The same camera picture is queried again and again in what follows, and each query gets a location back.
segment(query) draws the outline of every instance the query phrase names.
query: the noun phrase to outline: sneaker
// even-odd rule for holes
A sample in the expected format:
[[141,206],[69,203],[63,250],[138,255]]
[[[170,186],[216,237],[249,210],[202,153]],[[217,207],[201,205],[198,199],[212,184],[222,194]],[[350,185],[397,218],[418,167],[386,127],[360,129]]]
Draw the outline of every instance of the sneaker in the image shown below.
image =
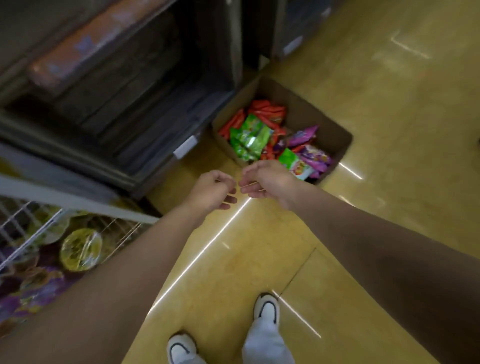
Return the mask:
[[167,357],[170,364],[180,364],[197,355],[197,345],[187,333],[173,335],[168,340]]
[[270,293],[262,293],[255,302],[253,319],[256,320],[260,317],[272,321],[277,328],[280,325],[280,305]]

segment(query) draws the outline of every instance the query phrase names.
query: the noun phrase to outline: open cardboard box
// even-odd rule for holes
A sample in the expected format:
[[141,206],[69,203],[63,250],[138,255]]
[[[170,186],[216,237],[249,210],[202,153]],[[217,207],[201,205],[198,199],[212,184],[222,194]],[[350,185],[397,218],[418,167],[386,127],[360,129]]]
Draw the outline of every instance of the open cardboard box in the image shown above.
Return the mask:
[[278,82],[265,76],[257,76],[245,85],[233,99],[218,113],[212,122],[214,138],[220,148],[242,167],[247,163],[237,157],[230,144],[218,135],[218,130],[228,122],[240,109],[246,108],[254,99],[266,98],[275,104],[287,107],[287,117],[284,125],[298,131],[309,126],[318,125],[317,137],[312,145],[325,151],[332,158],[332,164],[319,179],[314,180],[319,184],[340,163],[352,142],[352,134],[342,128],[332,119],[323,114],[315,106],[283,87]]

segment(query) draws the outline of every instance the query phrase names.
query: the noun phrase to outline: forearm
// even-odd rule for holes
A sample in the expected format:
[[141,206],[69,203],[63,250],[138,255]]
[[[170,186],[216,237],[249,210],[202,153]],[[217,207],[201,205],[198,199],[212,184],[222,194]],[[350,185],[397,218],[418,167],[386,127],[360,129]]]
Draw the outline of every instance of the forearm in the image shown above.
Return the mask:
[[293,210],[437,359],[478,355],[480,262],[302,183]]
[[185,204],[173,209],[3,339],[0,363],[120,363],[203,218]]

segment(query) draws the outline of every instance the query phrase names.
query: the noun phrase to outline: grout line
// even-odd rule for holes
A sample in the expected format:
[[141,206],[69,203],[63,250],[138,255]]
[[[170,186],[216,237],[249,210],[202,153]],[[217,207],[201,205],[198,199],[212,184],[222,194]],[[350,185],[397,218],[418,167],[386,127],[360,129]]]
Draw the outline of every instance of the grout line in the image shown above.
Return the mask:
[[283,292],[285,292],[285,290],[288,288],[288,286],[290,285],[290,283],[294,280],[294,278],[297,276],[297,274],[300,272],[300,270],[303,268],[303,266],[305,265],[305,263],[310,259],[310,257],[312,256],[312,254],[315,252],[315,250],[317,250],[317,248],[313,248],[313,250],[310,252],[310,254],[308,254],[308,257],[307,259],[304,260],[304,262],[302,264],[300,264],[300,267],[297,269],[297,271],[295,272],[295,274],[293,275],[292,279],[288,281],[287,285],[282,289],[282,291],[278,294],[278,296],[280,297]]

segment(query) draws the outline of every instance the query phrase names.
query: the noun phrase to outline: hand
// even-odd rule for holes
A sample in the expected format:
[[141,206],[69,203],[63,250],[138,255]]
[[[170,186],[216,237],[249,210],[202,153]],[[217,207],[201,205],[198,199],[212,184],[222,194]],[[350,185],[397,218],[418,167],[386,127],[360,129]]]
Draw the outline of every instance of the hand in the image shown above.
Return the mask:
[[284,208],[292,209],[295,192],[302,181],[278,160],[259,160],[245,167],[242,174],[240,192],[253,198],[270,197]]
[[219,170],[202,174],[193,186],[185,202],[208,215],[215,209],[228,210],[229,204],[236,204],[237,183],[232,176]]

